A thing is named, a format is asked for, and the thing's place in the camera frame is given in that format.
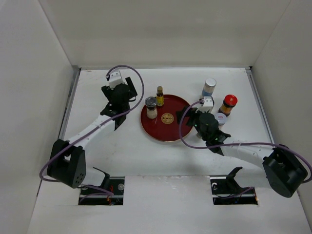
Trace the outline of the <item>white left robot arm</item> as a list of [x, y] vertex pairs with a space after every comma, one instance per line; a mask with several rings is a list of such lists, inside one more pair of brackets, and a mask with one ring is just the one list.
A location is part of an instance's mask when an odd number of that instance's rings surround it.
[[130, 77], [117, 73], [110, 76], [109, 84], [102, 87], [108, 99], [99, 116], [84, 130], [68, 140], [58, 139], [52, 148], [47, 175], [71, 188], [91, 185], [98, 194], [109, 190], [107, 174], [95, 167], [88, 168], [86, 156], [107, 134], [114, 132], [130, 111], [137, 91]]

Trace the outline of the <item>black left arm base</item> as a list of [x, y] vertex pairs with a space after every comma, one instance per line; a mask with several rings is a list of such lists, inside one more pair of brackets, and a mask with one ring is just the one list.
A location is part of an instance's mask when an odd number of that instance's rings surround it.
[[87, 171], [87, 177], [79, 188], [78, 205], [123, 205], [124, 177], [111, 177], [107, 172], [93, 167]]

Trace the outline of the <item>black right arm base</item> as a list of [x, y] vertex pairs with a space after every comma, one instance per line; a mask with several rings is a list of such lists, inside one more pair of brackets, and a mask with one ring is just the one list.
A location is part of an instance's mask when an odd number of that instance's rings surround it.
[[242, 169], [236, 167], [227, 175], [210, 176], [214, 205], [258, 205], [255, 188], [241, 187], [234, 179]]

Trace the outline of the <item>small yellow label bottle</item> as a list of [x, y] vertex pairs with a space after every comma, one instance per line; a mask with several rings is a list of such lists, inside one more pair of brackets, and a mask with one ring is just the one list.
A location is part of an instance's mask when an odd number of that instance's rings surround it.
[[162, 107], [164, 105], [164, 96], [163, 96], [163, 87], [158, 86], [156, 92], [156, 102], [158, 107]]

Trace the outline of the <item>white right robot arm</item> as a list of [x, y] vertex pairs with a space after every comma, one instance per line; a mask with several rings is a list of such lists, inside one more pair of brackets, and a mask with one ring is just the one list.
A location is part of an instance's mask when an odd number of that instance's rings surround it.
[[209, 112], [185, 106], [176, 112], [178, 129], [194, 127], [205, 142], [204, 149], [238, 158], [264, 170], [270, 187], [283, 197], [291, 197], [303, 183], [308, 171], [301, 159], [287, 146], [266, 142], [242, 142], [220, 130], [218, 121]]

